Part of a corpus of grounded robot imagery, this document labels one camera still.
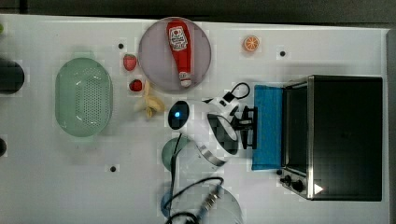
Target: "pink plate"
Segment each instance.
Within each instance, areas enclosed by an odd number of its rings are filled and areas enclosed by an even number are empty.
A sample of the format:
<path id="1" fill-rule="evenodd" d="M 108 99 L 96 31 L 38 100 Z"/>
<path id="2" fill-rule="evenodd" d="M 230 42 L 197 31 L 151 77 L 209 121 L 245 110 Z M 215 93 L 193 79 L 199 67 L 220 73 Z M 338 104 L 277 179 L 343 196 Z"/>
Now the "pink plate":
<path id="1" fill-rule="evenodd" d="M 178 71 L 169 49 L 166 25 L 173 19 L 187 24 L 191 39 L 192 83 L 188 88 L 180 85 Z M 165 18 L 150 26 L 140 40 L 138 61 L 147 78 L 160 89 L 178 93 L 189 90 L 205 78 L 211 61 L 211 48 L 205 32 L 192 21 L 183 18 Z"/>

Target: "orange slice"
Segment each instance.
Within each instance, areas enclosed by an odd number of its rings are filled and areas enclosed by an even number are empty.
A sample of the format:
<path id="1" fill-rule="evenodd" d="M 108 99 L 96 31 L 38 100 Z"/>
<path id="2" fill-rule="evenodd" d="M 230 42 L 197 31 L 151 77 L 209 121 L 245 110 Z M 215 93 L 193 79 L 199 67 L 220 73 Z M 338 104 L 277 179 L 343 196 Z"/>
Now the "orange slice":
<path id="1" fill-rule="evenodd" d="M 244 49 L 247 51 L 254 51 L 260 45 L 260 40 L 255 35 L 250 35 L 244 40 Z"/>

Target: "white countertop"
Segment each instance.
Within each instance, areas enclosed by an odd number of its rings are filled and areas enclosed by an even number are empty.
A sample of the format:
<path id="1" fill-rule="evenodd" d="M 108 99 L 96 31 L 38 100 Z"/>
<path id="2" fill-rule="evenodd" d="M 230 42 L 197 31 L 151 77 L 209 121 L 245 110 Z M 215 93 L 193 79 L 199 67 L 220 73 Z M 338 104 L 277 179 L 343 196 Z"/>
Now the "white countertop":
<path id="1" fill-rule="evenodd" d="M 164 223 L 159 200 L 170 174 L 163 145 L 177 133 L 165 115 L 147 121 L 135 113 L 127 89 L 125 52 L 137 54 L 140 37 L 155 21 L 0 15 L 0 57 L 17 61 L 28 75 L 22 89 L 0 96 L 0 223 Z M 157 91 L 169 108 L 179 99 L 214 97 L 240 81 L 285 82 L 308 75 L 379 76 L 386 81 L 388 30 L 198 22 L 212 46 L 202 84 L 180 95 Z M 261 39 L 247 55 L 246 35 Z M 123 43 L 125 48 L 118 49 Z M 77 51 L 92 51 L 109 72 L 113 116 L 93 139 L 65 133 L 54 116 L 55 78 Z M 281 50 L 284 58 L 277 57 Z M 133 72 L 142 75 L 140 68 Z M 252 172 L 251 150 L 220 171 L 240 203 L 247 224 L 389 223 L 387 90 L 384 85 L 383 201 L 310 202 L 281 187 L 274 171 Z M 252 104 L 252 97 L 246 104 Z M 107 172 L 111 165 L 119 172 Z"/>

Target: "oven knob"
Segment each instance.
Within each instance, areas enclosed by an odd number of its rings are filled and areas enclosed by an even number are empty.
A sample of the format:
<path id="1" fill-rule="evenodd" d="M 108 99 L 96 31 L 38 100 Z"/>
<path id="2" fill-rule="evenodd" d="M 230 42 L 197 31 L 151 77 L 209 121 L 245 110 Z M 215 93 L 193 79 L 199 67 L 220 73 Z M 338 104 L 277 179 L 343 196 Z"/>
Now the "oven knob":
<path id="1" fill-rule="evenodd" d="M 280 182 L 282 182 L 286 186 L 290 187 L 291 177 L 289 175 L 285 175 L 285 178 L 280 178 Z"/>
<path id="2" fill-rule="evenodd" d="M 301 182 L 301 180 L 291 182 L 291 187 L 298 192 L 301 192 L 304 189 L 304 185 L 303 185 L 303 182 Z"/>

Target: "mint green bowl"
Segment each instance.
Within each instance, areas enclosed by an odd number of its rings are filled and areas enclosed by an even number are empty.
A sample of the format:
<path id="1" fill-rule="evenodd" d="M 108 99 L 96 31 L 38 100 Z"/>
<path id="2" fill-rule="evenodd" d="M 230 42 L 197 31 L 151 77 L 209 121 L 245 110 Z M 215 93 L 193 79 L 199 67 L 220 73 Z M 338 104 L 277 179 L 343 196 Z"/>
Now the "mint green bowl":
<path id="1" fill-rule="evenodd" d="M 61 128 L 75 136 L 101 132 L 111 117 L 113 88 L 106 69 L 89 58 L 66 63 L 55 84 L 55 117 Z"/>

